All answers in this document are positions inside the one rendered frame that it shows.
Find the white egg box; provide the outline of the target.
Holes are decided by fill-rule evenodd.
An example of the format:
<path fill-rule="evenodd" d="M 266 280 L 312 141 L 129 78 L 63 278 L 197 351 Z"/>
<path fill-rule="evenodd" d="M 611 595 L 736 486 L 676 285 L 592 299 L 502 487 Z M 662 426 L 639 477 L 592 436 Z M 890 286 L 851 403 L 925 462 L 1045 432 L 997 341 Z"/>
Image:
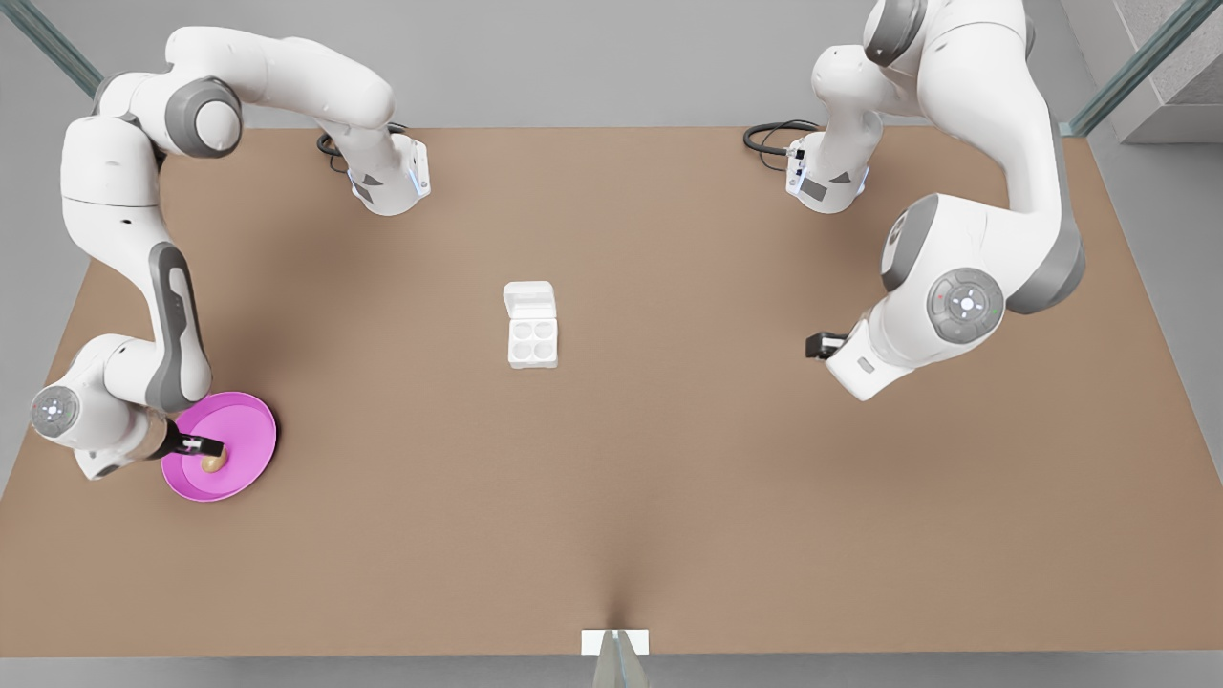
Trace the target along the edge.
<path fill-rule="evenodd" d="M 559 365 L 556 318 L 512 318 L 508 323 L 511 369 L 555 369 Z"/>

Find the white egg box lid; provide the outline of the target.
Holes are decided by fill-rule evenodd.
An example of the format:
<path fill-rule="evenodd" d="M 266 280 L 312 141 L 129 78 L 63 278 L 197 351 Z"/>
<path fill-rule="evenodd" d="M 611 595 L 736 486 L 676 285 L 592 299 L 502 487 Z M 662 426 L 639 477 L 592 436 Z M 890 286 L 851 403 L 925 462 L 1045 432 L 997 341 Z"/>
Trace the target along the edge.
<path fill-rule="evenodd" d="M 556 318 L 554 287 L 547 280 L 516 280 L 506 284 L 503 299 L 511 321 Z"/>

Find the pink round plate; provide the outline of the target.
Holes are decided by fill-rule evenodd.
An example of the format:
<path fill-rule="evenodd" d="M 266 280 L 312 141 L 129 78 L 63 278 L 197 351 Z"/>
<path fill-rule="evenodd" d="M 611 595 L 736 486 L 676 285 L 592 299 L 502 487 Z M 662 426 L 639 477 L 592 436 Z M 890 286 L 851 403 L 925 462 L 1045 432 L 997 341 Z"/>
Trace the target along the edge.
<path fill-rule="evenodd" d="M 253 395 L 210 395 L 175 418 L 186 435 L 214 440 L 225 448 L 218 470 L 204 470 L 205 456 L 170 453 L 161 458 L 161 475 L 174 492 L 209 503 L 245 491 L 267 469 L 278 444 L 278 425 L 265 402 Z"/>

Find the grey concrete block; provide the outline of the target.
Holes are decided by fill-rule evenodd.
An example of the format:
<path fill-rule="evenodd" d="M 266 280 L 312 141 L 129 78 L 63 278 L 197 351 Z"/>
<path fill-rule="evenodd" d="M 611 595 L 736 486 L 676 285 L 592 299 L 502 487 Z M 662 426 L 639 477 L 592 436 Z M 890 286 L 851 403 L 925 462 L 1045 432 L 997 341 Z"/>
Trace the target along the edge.
<path fill-rule="evenodd" d="M 1059 0 L 1098 87 L 1188 0 Z M 1223 5 L 1106 119 L 1126 144 L 1223 144 Z"/>

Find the silver frame post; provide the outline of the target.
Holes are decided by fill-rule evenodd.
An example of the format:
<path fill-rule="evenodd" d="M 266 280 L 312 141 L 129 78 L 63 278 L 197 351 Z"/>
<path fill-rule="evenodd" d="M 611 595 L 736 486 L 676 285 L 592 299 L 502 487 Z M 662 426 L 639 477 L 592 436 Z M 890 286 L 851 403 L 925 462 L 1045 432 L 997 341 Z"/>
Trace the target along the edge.
<path fill-rule="evenodd" d="M 647 654 L 648 631 L 581 631 L 581 655 L 597 657 L 592 688 L 651 688 L 638 662 Z"/>
<path fill-rule="evenodd" d="M 86 97 L 95 97 L 103 75 L 75 43 L 57 31 L 32 0 L 0 0 L 0 12 L 66 75 Z"/>
<path fill-rule="evenodd" d="M 1183 4 L 1170 15 L 1170 20 L 1167 20 L 1156 34 L 1137 49 L 1135 56 L 1124 62 L 1121 70 L 1107 81 L 1104 87 L 1097 86 L 1095 95 L 1088 97 L 1088 101 L 1062 123 L 1062 133 L 1070 137 L 1087 137 L 1099 127 L 1112 130 L 1106 119 L 1113 110 L 1152 73 L 1163 57 L 1170 56 L 1173 49 L 1188 39 L 1188 35 L 1222 5 L 1223 0 L 1188 0 Z"/>

